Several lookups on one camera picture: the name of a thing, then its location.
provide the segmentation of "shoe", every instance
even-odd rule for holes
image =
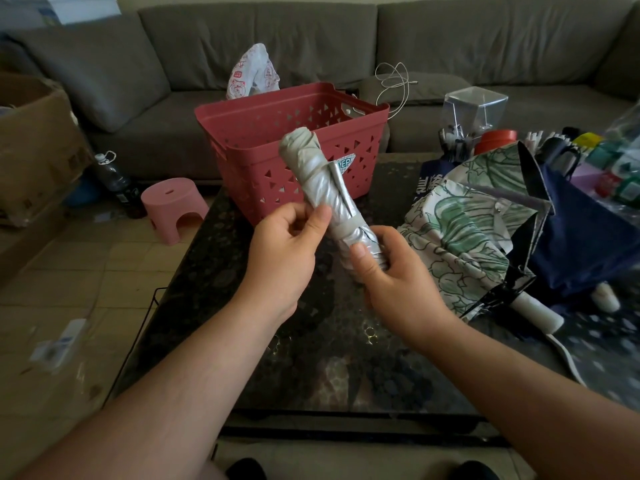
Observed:
[[[449,480],[500,480],[500,477],[484,463],[470,460],[453,470]]]
[[[229,480],[267,480],[260,463],[252,458],[236,461],[225,473]]]

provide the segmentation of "sofa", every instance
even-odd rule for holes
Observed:
[[[639,32],[633,0],[231,3],[11,31],[1,46],[21,71],[62,83],[95,151],[115,151],[128,174],[206,181],[220,174],[193,110],[224,99],[256,42],[281,88],[329,81],[375,101],[362,81],[379,63],[403,62],[508,95],[502,127],[602,132],[640,94]],[[423,87],[434,96],[389,120],[381,150],[439,151],[446,88]]]

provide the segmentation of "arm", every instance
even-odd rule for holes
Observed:
[[[461,322],[427,268],[393,228],[375,227],[385,274],[351,249],[373,308],[430,359],[542,477],[640,478],[640,415],[597,395]]]
[[[19,478],[194,478],[311,278],[331,211],[309,214],[303,204],[288,204],[263,220],[231,302]]]

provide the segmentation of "basket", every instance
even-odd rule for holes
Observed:
[[[342,110],[343,103],[364,115],[350,118]],[[357,198],[369,192],[388,112],[388,104],[374,106],[326,82],[205,104],[195,110],[229,196],[254,226],[280,205],[303,200],[296,177],[278,154],[284,135],[306,126],[316,133],[327,160],[353,155],[344,181]]]

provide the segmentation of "coffee table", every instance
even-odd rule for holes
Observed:
[[[370,193],[356,202],[365,220],[400,225],[411,206],[421,161],[434,158],[437,155],[432,153],[380,155]],[[228,302],[243,277],[251,237],[252,227],[222,189],[125,365],[116,394]],[[257,433],[255,424],[247,426],[245,419],[260,422],[274,415],[434,420],[436,436],[477,430],[483,418],[468,400],[366,309],[360,286],[340,266],[331,240],[321,243],[316,262],[298,311],[278,330],[236,403],[234,411],[240,416],[234,415],[231,423],[234,417],[239,422],[228,423],[223,433],[269,436]],[[640,276],[636,274],[614,284],[624,312],[614,317],[572,314],[556,336],[573,355],[590,388],[640,410],[636,334],[640,289],[635,284]],[[516,313],[498,310],[476,317],[470,325],[568,376],[556,350]],[[286,430],[288,437],[300,437],[299,427],[276,429],[276,436],[287,436],[282,432]],[[354,433],[344,425],[339,429],[340,439]],[[415,431],[395,434],[420,436]],[[495,432],[480,436],[485,443],[489,437],[498,441]],[[308,431],[303,437],[309,437]]]

